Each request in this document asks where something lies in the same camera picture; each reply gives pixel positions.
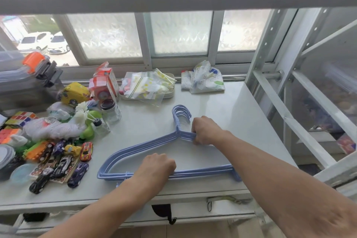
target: blue clothes hanger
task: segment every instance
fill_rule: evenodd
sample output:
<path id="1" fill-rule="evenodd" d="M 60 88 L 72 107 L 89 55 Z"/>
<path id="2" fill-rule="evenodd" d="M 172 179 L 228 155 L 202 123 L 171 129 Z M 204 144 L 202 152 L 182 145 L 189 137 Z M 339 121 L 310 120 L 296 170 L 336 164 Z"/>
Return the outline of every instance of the blue clothes hanger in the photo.
<path id="1" fill-rule="evenodd" d="M 196 133 L 186 132 L 181 130 L 180 120 L 178 116 L 185 116 L 188 121 L 192 117 L 190 111 L 183 105 L 174 106 L 172 109 L 173 120 L 176 124 L 176 131 L 172 132 L 166 136 L 159 137 L 155 140 L 147 141 L 141 144 L 137 144 L 126 149 L 117 151 L 112 154 L 108 159 L 105 160 L 104 164 L 99 168 L 97 178 L 104 179 L 105 181 L 124 181 L 133 176 L 133 173 L 109 173 L 110 169 L 121 159 L 137 154 L 139 152 L 143 152 L 169 142 L 172 142 L 178 138 L 182 138 L 184 140 L 193 141 L 196 137 Z M 238 173 L 234 170 L 232 164 L 217 166 L 217 167 L 209 167 L 209 168 L 199 168 L 199 169 L 189 169 L 183 171 L 175 171 L 169 179 L 176 178 L 191 178 L 191 177 L 201 177 L 201 176 L 210 176 L 222 173 L 231 173 L 234 179 L 237 182 L 241 182 L 242 179 L 238 175 Z"/>

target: red toy car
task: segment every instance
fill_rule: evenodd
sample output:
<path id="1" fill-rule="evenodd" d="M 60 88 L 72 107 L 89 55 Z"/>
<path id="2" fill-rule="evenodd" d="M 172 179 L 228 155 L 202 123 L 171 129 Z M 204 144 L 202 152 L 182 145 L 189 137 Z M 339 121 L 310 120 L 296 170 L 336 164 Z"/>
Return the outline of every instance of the red toy car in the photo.
<path id="1" fill-rule="evenodd" d="M 93 143 L 84 142 L 82 145 L 82 151 L 79 159 L 82 162 L 88 162 L 90 159 L 92 159 L 92 152 L 93 152 Z"/>

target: white desk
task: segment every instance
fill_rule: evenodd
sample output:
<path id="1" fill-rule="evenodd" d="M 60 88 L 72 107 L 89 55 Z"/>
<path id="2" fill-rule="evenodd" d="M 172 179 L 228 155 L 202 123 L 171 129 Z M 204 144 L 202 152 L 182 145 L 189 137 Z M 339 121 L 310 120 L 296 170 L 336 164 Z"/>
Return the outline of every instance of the white desk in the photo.
<path id="1" fill-rule="evenodd" d="M 110 134 L 94 141 L 93 158 L 89 171 L 76 189 L 66 184 L 49 183 L 38 195 L 29 192 L 29 184 L 13 186 L 0 183 L 0 213 L 23 213 L 35 211 L 57 211 L 86 206 L 108 192 L 116 183 L 97 179 L 102 163 L 115 151 L 148 141 L 170 132 L 175 125 L 172 107 L 185 105 L 193 117 L 206 115 L 223 129 L 250 142 L 258 148 L 295 166 L 283 143 L 264 116 L 257 102 L 243 82 L 225 83 L 226 91 L 219 93 L 190 94 L 176 85 L 175 95 L 163 100 L 160 107 L 136 101 L 120 101 L 123 117 L 112 127 Z M 182 120 L 182 129 L 190 131 L 191 125 Z M 176 160 L 177 169 L 200 168 L 227 164 L 228 160 L 215 147 L 198 147 L 177 140 L 142 154 L 125 159 L 113 171 L 135 171 L 142 159 L 151 153 L 166 153 Z M 174 203 L 202 201 L 220 195 L 249 194 L 246 186 L 236 182 L 230 174 L 202 178 L 175 179 L 169 181 L 151 203 Z"/>

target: drawer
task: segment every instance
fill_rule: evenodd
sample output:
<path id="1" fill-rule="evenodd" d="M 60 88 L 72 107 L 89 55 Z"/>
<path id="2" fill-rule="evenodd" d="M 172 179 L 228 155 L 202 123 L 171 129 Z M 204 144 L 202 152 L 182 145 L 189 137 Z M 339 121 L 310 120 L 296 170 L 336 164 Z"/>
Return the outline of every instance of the drawer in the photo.
<path id="1" fill-rule="evenodd" d="M 172 217 L 176 217 L 176 224 L 188 222 L 217 221 L 223 219 L 244 219 L 255 216 L 253 203 L 235 204 L 228 200 L 212 202 L 212 209 L 208 211 L 207 202 L 190 202 L 171 204 Z M 65 222 L 71 214 L 61 212 L 56 216 L 51 216 L 43 222 L 23 221 L 16 234 L 19 235 L 39 235 L 51 228 Z M 145 205 L 141 210 L 129 217 L 121 227 L 140 227 L 152 225 L 168 224 L 166 218 L 157 216 L 150 205 Z"/>

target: frosted glass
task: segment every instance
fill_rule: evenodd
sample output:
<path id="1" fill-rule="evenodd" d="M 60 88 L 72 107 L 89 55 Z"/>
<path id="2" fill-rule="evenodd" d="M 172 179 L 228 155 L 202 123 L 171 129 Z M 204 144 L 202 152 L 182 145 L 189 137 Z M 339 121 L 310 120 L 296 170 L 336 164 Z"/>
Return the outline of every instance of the frosted glass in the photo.
<path id="1" fill-rule="evenodd" d="M 68 15 L 88 59 L 142 57 L 134 13 Z"/>
<path id="2" fill-rule="evenodd" d="M 212 11 L 152 12 L 150 17 L 155 54 L 207 54 Z"/>
<path id="3" fill-rule="evenodd" d="M 225 11 L 218 51 L 256 50 L 270 9 Z"/>

